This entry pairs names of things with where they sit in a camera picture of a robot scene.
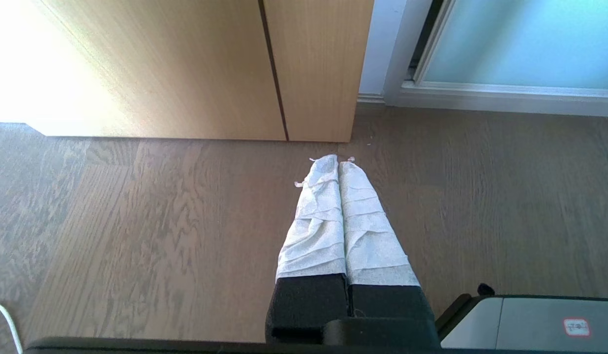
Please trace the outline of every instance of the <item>baseboard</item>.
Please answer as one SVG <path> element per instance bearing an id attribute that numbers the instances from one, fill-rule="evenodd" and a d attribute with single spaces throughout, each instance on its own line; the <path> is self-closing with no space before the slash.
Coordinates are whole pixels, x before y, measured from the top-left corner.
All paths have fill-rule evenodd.
<path id="1" fill-rule="evenodd" d="M 358 103 L 380 103 L 385 104 L 385 99 L 381 94 L 360 93 L 356 99 Z"/>
<path id="2" fill-rule="evenodd" d="M 405 81 L 396 107 L 608 117 L 607 89 L 516 87 Z"/>

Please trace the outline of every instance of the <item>white wall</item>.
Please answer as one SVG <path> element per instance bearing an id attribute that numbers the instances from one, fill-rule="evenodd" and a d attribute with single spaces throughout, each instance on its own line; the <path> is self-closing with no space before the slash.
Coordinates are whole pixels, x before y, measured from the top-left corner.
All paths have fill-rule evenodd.
<path id="1" fill-rule="evenodd" d="M 457 0 L 424 79 L 608 89 L 608 0 Z"/>
<path id="2" fill-rule="evenodd" d="M 375 0 L 359 93 L 382 94 L 385 74 L 406 4 L 407 0 Z"/>

